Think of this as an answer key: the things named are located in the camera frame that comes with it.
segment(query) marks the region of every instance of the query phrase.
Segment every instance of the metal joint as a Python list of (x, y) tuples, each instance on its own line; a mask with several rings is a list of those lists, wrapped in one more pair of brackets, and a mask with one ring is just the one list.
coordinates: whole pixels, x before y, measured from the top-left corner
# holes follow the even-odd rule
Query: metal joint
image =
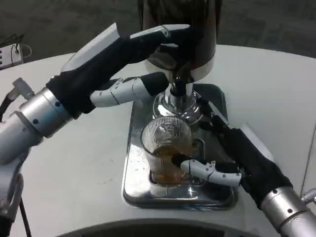
[(277, 231), (287, 219), (308, 209), (290, 187), (272, 190), (265, 197), (260, 208)]

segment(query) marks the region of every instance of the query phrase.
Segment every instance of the black glove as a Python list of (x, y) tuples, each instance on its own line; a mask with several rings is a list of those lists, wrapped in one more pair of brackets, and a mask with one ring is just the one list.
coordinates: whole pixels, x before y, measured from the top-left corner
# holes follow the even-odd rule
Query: black glove
[(241, 185), (258, 208), (265, 196), (279, 187), (293, 187), (280, 168), (265, 158), (240, 129), (226, 129), (224, 142), (228, 155), (245, 171)]

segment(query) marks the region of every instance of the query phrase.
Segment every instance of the silver metal arm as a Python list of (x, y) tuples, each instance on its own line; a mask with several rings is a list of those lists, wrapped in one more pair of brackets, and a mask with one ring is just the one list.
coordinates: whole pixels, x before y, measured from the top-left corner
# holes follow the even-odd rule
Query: silver metal arm
[(271, 191), (260, 208), (282, 236), (316, 236), (316, 216), (292, 188), (278, 188)]

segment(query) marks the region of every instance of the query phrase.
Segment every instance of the espresso machine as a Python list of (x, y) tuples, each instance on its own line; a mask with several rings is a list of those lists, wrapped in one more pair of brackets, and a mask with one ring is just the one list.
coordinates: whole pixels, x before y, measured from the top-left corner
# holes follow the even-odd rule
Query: espresso machine
[(190, 125), (193, 157), (207, 162), (232, 162), (217, 137), (201, 124), (206, 120), (199, 98), (211, 101), (227, 119), (225, 95), (215, 85), (196, 83), (212, 70), (222, 1), (139, 0), (141, 29), (188, 24), (200, 35), (189, 44), (163, 44), (146, 62), (149, 72), (164, 72), (169, 87), (147, 103), (133, 103), (123, 179), (125, 200), (140, 207), (227, 209), (237, 201), (235, 188), (186, 175), (180, 182), (157, 183), (140, 143), (143, 127), (152, 119), (174, 116)]

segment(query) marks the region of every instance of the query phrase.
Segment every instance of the dark bottle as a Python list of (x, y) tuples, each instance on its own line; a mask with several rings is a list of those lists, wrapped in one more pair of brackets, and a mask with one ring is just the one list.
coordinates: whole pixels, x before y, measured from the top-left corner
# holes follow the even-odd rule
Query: dark bottle
[(159, 49), (149, 61), (176, 73), (206, 64), (215, 53), (221, 6), (222, 0), (138, 0), (142, 30), (163, 24), (189, 24), (203, 35), (196, 45), (190, 47), (192, 52), (186, 62)]

